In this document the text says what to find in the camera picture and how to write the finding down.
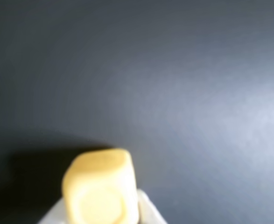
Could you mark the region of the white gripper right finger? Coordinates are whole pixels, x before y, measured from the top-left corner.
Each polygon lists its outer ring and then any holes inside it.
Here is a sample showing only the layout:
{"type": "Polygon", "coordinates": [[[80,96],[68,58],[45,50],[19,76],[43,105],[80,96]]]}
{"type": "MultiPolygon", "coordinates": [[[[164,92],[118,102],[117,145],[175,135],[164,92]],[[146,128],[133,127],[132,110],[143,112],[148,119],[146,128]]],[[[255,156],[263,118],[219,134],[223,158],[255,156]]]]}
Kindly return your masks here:
{"type": "Polygon", "coordinates": [[[166,220],[143,190],[137,189],[137,196],[140,224],[167,224],[166,220]]]}

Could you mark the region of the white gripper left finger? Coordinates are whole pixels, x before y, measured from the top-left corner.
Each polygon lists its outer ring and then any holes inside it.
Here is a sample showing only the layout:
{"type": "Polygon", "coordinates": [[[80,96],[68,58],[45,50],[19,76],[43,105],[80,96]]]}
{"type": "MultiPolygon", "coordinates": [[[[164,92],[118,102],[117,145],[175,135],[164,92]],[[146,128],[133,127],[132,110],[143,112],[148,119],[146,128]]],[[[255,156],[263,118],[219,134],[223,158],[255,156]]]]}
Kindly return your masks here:
{"type": "Polygon", "coordinates": [[[64,199],[61,198],[41,218],[38,224],[67,224],[67,214],[64,199]]]}

